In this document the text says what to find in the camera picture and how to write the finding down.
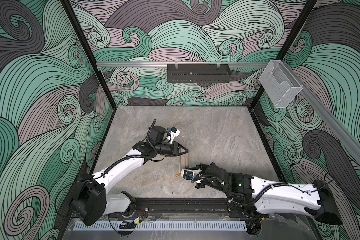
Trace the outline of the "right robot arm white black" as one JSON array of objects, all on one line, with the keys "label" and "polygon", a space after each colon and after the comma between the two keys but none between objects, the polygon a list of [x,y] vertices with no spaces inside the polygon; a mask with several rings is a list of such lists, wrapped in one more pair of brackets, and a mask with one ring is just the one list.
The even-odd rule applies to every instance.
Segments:
[{"label": "right robot arm white black", "polygon": [[319,223],[342,225],[333,192],[327,182],[311,184],[274,182],[252,175],[228,173],[215,163],[183,169],[182,177],[196,188],[206,186],[223,192],[229,203],[255,215],[300,214]]}]

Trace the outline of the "white remote control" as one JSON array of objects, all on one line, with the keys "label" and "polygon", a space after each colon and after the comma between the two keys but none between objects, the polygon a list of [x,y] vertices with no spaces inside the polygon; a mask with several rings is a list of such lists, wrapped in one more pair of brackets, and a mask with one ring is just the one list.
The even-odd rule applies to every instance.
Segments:
[{"label": "white remote control", "polygon": [[189,154],[184,154],[180,156],[180,173],[183,169],[187,169],[189,167]]}]

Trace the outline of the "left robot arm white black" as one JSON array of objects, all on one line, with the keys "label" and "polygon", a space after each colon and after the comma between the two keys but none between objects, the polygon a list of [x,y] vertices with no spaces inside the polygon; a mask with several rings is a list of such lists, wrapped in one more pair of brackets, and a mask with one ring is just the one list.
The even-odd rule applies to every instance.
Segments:
[{"label": "left robot arm white black", "polygon": [[156,156],[172,158],[187,154],[188,149],[175,141],[180,133],[175,127],[165,129],[153,122],[145,138],[124,157],[99,172],[83,174],[73,182],[70,210],[86,226],[108,214],[133,215],[135,198],[125,191],[112,195],[110,190],[133,170],[149,161],[157,162]]}]

